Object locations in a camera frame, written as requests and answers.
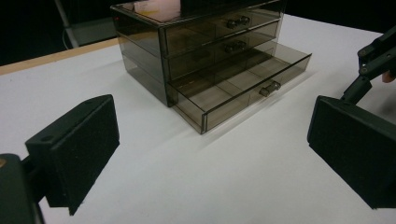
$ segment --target transparent plastic box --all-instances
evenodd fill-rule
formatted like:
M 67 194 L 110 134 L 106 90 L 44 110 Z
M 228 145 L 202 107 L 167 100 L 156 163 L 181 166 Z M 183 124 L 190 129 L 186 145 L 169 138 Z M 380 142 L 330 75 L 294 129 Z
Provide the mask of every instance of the transparent plastic box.
M 127 71 L 206 133 L 307 67 L 309 54 L 276 43 L 285 4 L 147 0 L 111 10 Z

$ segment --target drawer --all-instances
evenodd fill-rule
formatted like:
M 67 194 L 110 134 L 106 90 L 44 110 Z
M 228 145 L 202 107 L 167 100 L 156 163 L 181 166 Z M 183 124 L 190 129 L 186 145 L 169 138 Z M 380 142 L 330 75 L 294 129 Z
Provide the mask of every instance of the drawer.
M 166 97 L 165 85 L 158 81 L 157 78 L 151 76 L 147 71 L 143 70 L 141 67 L 136 66 L 134 60 L 126 55 L 122 55 L 122 59 L 125 65 L 126 71 L 134 77 L 142 86 L 144 86 L 151 94 L 157 97 L 163 104 L 168 105 L 168 99 Z
M 300 75 L 310 55 L 267 42 L 169 82 L 174 109 L 205 133 Z
M 278 21 L 226 38 L 220 42 L 165 60 L 168 62 L 171 79 L 221 62 L 244 50 L 251 49 L 276 37 Z
M 272 2 L 211 19 L 187 22 L 163 30 L 163 54 L 172 57 L 182 52 L 200 48 L 227 35 L 252 29 L 280 18 L 283 2 Z
M 134 62 L 139 68 L 152 76 L 158 82 L 164 83 L 163 68 L 160 58 L 145 51 L 135 42 L 123 35 L 119 36 L 120 50 L 124 58 Z
M 115 17 L 114 24 L 118 36 L 134 42 L 140 48 L 150 54 L 161 57 L 160 40 L 157 29 L 138 20 L 131 20 L 128 16 L 118 13 Z

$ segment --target robotic hand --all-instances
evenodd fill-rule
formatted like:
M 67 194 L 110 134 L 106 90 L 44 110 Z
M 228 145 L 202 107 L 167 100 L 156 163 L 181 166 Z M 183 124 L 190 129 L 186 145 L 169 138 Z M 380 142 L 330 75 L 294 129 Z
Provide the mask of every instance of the robotic hand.
M 307 140 L 370 207 L 396 208 L 396 125 L 356 106 L 373 78 L 396 74 L 396 26 L 358 56 L 359 76 L 342 98 L 317 98 Z
M 0 222 L 44 223 L 38 203 L 74 215 L 120 144 L 113 97 L 87 100 L 26 142 L 23 161 L 0 154 Z

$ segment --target table surface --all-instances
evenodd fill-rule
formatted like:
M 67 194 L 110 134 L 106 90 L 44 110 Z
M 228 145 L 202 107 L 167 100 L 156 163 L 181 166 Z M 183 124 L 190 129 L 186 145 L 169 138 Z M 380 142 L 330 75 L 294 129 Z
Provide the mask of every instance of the table surface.
M 26 157 L 27 139 L 110 93 L 120 146 L 73 217 L 40 202 L 47 223 L 394 224 L 396 210 L 372 210 L 306 142 L 317 96 L 339 98 L 378 36 L 285 15 L 279 43 L 313 53 L 306 72 L 204 135 L 126 73 L 117 45 L 9 73 L 0 153 Z M 359 106 L 396 123 L 395 84 L 373 85 Z

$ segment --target drawer handle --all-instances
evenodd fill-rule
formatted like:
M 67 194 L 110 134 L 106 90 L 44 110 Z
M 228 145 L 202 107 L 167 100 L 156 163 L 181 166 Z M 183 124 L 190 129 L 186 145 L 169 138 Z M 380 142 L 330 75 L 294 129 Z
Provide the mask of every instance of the drawer handle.
M 244 49 L 247 46 L 247 43 L 241 40 L 235 41 L 233 43 L 227 44 L 224 47 L 224 50 L 227 53 L 233 53 L 236 50 Z
M 227 27 L 230 29 L 235 29 L 238 25 L 248 25 L 250 23 L 250 18 L 246 16 L 242 16 L 236 21 L 228 20 Z
M 260 91 L 259 94 L 268 97 L 271 92 L 273 91 L 278 91 L 280 89 L 280 83 L 273 81 L 269 86 L 263 87 Z

